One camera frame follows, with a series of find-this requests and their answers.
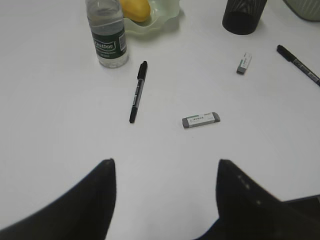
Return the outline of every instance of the yellow fruit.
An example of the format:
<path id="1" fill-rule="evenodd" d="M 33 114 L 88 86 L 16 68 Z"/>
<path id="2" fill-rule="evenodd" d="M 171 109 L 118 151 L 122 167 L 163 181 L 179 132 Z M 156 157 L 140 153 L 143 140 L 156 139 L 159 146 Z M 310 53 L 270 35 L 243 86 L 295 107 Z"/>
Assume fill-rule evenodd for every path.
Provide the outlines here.
<path id="1" fill-rule="evenodd" d="M 144 22 L 150 16 L 148 0 L 119 0 L 123 16 L 135 22 Z"/>

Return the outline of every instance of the eraser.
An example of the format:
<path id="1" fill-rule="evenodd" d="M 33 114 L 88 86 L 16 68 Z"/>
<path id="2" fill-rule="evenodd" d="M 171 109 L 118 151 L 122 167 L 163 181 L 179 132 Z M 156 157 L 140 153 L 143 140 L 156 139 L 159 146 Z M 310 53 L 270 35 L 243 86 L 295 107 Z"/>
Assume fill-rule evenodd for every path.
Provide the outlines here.
<path id="1" fill-rule="evenodd" d="M 185 129 L 194 128 L 202 125 L 220 122 L 220 117 L 216 112 L 188 116 L 182 119 L 182 125 Z"/>
<path id="2" fill-rule="evenodd" d="M 249 52 L 245 52 L 243 58 L 241 59 L 240 65 L 236 70 L 236 73 L 241 75 L 245 74 L 251 59 L 252 59 L 252 54 Z"/>

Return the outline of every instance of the water bottle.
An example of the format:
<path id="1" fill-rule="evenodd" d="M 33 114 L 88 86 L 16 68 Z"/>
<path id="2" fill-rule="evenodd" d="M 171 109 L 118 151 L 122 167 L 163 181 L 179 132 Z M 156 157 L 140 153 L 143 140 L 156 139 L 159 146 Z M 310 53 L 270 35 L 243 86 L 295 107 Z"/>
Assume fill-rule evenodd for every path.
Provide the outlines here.
<path id="1" fill-rule="evenodd" d="M 124 15 L 118 0 L 85 0 L 99 62 L 117 68 L 128 61 Z"/>

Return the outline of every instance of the black cup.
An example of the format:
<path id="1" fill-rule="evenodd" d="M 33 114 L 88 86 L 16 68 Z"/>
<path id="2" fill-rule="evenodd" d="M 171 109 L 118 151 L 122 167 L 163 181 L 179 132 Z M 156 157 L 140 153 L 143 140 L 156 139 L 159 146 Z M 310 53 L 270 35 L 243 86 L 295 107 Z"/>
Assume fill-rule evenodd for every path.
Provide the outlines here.
<path id="1" fill-rule="evenodd" d="M 233 34 L 253 33 L 258 26 L 266 2 L 267 0 L 228 0 L 222 25 Z"/>

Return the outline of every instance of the bottle label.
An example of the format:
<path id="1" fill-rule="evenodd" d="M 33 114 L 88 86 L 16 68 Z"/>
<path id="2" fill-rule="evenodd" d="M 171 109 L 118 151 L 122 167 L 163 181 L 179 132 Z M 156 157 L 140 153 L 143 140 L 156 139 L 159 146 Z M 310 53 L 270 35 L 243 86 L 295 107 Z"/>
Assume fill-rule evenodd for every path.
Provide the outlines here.
<path id="1" fill-rule="evenodd" d="M 125 28 L 113 35 L 92 32 L 96 54 L 104 59 L 117 59 L 127 51 Z"/>

